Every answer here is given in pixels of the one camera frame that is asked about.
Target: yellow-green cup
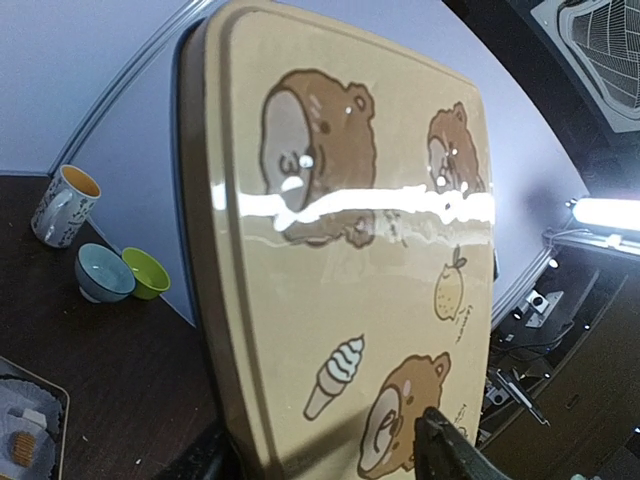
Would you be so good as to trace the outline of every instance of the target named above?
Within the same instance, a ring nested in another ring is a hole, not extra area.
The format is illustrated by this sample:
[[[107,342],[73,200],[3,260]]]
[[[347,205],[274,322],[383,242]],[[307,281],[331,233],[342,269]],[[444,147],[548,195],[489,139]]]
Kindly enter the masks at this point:
[[[132,293],[134,297],[152,300],[171,287],[169,274],[160,262],[139,248],[125,248],[122,260],[136,277],[136,288]]]

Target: orange fruit illustration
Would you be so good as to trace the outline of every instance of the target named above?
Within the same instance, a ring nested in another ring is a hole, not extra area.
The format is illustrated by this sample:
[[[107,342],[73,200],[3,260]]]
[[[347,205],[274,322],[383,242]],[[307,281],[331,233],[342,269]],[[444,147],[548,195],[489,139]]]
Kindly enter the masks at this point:
[[[460,246],[458,245],[453,251],[452,264],[444,265],[436,283],[433,303],[436,316],[440,320],[454,320],[458,314],[464,290],[460,269],[466,264],[467,259],[460,256]]]

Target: dark wooden table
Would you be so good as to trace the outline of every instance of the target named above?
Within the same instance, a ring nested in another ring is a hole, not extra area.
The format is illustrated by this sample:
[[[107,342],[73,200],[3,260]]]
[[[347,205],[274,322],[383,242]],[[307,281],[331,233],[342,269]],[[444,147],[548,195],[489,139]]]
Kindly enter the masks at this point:
[[[0,177],[0,355],[69,392],[65,479],[151,478],[215,417],[197,331],[160,299],[84,300],[75,253],[104,242],[88,225],[68,250],[35,238],[47,184]]]

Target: white mug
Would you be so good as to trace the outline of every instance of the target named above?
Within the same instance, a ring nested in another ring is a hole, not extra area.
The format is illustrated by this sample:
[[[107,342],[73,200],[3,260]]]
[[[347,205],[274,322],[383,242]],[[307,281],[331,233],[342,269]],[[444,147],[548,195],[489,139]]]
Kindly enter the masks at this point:
[[[68,247],[100,193],[93,178],[77,167],[63,165],[51,180],[31,219],[33,233],[51,247]]]

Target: white wall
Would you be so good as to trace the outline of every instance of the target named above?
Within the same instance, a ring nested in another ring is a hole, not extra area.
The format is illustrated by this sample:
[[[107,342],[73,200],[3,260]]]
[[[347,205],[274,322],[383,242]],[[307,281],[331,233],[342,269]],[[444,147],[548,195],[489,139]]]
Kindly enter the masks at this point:
[[[543,117],[493,55],[437,0],[403,0],[393,8],[384,0],[286,3],[387,37],[478,85],[487,113],[497,205],[495,237],[502,271],[495,303],[542,251],[541,232],[563,221],[564,200],[586,192]],[[165,299],[192,319],[174,212],[174,46],[175,41],[123,94],[73,163],[103,186],[93,220],[107,240],[119,248],[138,246],[160,259],[174,284]]]
[[[0,2],[0,173],[44,173],[185,0]]]

